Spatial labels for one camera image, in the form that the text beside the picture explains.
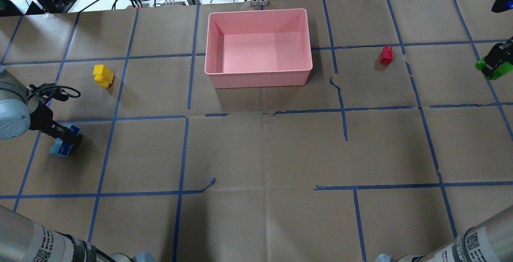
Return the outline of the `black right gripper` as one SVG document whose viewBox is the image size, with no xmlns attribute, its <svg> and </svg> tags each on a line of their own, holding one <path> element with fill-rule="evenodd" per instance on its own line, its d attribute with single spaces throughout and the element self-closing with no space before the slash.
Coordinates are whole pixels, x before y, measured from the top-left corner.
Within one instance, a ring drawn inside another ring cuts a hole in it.
<svg viewBox="0 0 513 262">
<path fill-rule="evenodd" d="M 506 12 L 513 8 L 513 0 L 495 0 L 492 6 L 492 12 Z M 495 44 L 488 54 L 492 58 L 513 58 L 513 45 L 511 42 Z"/>
</svg>

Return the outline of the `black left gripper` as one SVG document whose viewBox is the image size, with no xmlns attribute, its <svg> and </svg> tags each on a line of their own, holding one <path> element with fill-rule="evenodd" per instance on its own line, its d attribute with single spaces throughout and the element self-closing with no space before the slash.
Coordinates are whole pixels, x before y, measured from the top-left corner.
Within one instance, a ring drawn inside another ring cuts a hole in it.
<svg viewBox="0 0 513 262">
<path fill-rule="evenodd" d="M 58 134 L 59 127 L 53 121 L 53 111 L 46 105 L 50 99 L 55 95 L 55 84 L 42 84 L 36 87 L 30 84 L 27 87 L 27 107 L 30 112 L 30 126 L 31 130 L 38 130 L 45 134 Z M 62 138 L 65 142 L 77 142 L 69 129 L 63 128 L 57 138 Z"/>
</svg>

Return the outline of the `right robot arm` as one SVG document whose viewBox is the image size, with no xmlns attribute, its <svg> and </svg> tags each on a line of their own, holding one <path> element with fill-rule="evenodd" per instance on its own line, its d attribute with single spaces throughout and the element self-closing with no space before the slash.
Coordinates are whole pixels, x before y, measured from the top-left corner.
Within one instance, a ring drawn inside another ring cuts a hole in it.
<svg viewBox="0 0 513 262">
<path fill-rule="evenodd" d="M 512 0 L 386 0 L 420 112 L 451 235 L 426 262 L 509 262 L 512 207 L 478 214 L 477 189 L 512 188 Z"/>
</svg>

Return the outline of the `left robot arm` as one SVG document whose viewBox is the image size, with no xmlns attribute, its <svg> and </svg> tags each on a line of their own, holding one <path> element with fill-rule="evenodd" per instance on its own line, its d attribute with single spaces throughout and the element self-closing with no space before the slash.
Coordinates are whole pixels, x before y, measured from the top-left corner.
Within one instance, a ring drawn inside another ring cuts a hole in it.
<svg viewBox="0 0 513 262">
<path fill-rule="evenodd" d="M 48 103 L 71 97 L 64 87 L 42 84 L 24 86 L 1 67 L 1 139 L 21 136 L 28 130 L 56 139 L 50 152 L 61 157 L 72 155 L 82 143 L 79 127 L 60 125 L 53 119 Z M 0 252 L 2 262 L 85 262 L 87 250 L 82 240 L 53 231 L 1 207 Z"/>
</svg>

